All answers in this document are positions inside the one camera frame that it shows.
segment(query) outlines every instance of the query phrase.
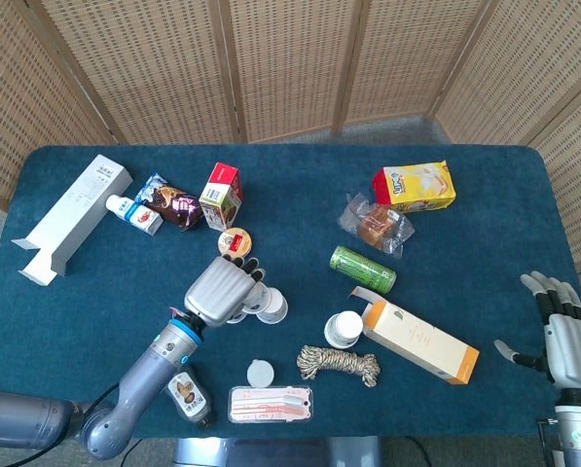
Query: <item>rope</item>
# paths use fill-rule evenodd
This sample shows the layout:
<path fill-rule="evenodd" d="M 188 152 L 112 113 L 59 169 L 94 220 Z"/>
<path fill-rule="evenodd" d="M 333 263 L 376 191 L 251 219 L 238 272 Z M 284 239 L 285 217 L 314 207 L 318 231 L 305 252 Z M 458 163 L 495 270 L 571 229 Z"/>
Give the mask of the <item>rope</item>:
<path fill-rule="evenodd" d="M 358 356 L 335 348 L 321 348 L 304 345 L 297 357 L 297 366 L 302 379 L 314 379 L 318 370 L 336 370 L 358 375 L 368 387 L 377 385 L 381 372 L 377 357 L 372 353 Z"/>

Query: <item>white cardboard box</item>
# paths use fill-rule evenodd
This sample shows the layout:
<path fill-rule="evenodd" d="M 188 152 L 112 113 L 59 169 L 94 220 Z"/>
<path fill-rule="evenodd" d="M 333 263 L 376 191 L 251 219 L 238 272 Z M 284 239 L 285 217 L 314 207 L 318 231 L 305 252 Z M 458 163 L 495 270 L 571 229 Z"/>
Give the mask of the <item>white cardboard box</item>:
<path fill-rule="evenodd" d="M 355 287 L 352 295 L 368 300 L 364 335 L 450 384 L 467 384 L 479 351 L 378 294 Z"/>
<path fill-rule="evenodd" d="M 106 199 L 120 196 L 130 183 L 123 166 L 97 155 L 26 238 L 12 240 L 26 250 L 39 249 L 20 273 L 39 285 L 65 275 L 67 261 L 108 212 Z"/>

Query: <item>green beverage can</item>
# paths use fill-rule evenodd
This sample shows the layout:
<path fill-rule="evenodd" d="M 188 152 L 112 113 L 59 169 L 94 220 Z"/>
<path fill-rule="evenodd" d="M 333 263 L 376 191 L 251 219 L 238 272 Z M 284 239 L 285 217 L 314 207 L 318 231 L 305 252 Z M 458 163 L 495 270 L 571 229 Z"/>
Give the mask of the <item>green beverage can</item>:
<path fill-rule="evenodd" d="M 343 246 L 333 252 L 329 266 L 380 294 L 388 293 L 396 280 L 393 270 Z"/>

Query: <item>blue tablecloth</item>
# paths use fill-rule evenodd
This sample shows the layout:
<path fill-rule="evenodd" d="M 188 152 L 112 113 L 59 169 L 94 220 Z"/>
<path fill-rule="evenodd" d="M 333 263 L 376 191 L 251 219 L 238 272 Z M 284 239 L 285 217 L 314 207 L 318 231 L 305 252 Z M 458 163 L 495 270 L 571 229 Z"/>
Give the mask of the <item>blue tablecloth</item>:
<path fill-rule="evenodd" d="M 519 282 L 538 269 L 581 292 L 542 160 L 524 147 L 494 146 L 112 146 L 46 147 L 30 155 L 0 246 L 0 389 L 89 401 L 136 360 L 166 324 L 170 305 L 218 255 L 219 233 L 205 223 L 189 232 L 165 223 L 148 236 L 108 214 L 67 266 L 40 287 L 18 273 L 35 254 L 10 240 L 26 236 L 97 154 L 123 164 L 134 197 L 158 171 L 199 195 L 215 162 L 240 169 L 244 204 L 236 226 L 253 237 L 266 282 L 289 303 L 282 323 L 250 317 L 207 330 L 192 358 L 212 394 L 218 422 L 200 432 L 160 395 L 136 430 L 142 437 L 316 437 L 530 433 L 557 398 L 545 377 L 509 364 L 493 348 L 502 338 L 528 353 L 543 336 L 534 299 Z M 384 165 L 447 160 L 456 201 L 409 215 L 416 233 L 402 260 L 343 232 L 336 220 L 345 194 L 371 192 Z M 362 338 L 354 351 L 376 353 L 379 385 L 320 373 L 309 382 L 313 420 L 231 424 L 228 393 L 246 384 L 254 359 L 275 368 L 276 384 L 306 384 L 295 361 L 304 344 L 326 345 L 327 318 L 363 304 L 356 285 L 329 269 L 344 245 L 398 272 L 388 295 L 481 352 L 467 386 L 453 386 Z"/>

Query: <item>woven panel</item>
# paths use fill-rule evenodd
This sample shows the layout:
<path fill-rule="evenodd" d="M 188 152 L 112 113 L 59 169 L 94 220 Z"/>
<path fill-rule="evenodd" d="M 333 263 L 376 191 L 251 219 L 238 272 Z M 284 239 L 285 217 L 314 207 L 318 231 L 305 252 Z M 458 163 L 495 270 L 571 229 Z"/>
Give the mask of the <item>woven panel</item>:
<path fill-rule="evenodd" d="M 249 141 L 330 126 L 353 2 L 230 4 Z"/>
<path fill-rule="evenodd" d="M 233 141 L 207 2 L 43 4 L 129 143 Z"/>
<path fill-rule="evenodd" d="M 437 118 L 454 142 L 519 143 L 580 78 L 581 0 L 502 0 Z"/>
<path fill-rule="evenodd" d="M 427 111 L 480 3 L 373 0 L 347 119 Z"/>
<path fill-rule="evenodd" d="M 0 208 L 33 149 L 114 142 L 76 95 L 12 3 L 0 1 Z"/>
<path fill-rule="evenodd" d="M 547 165 L 576 264 L 581 262 L 581 105 L 537 145 Z"/>

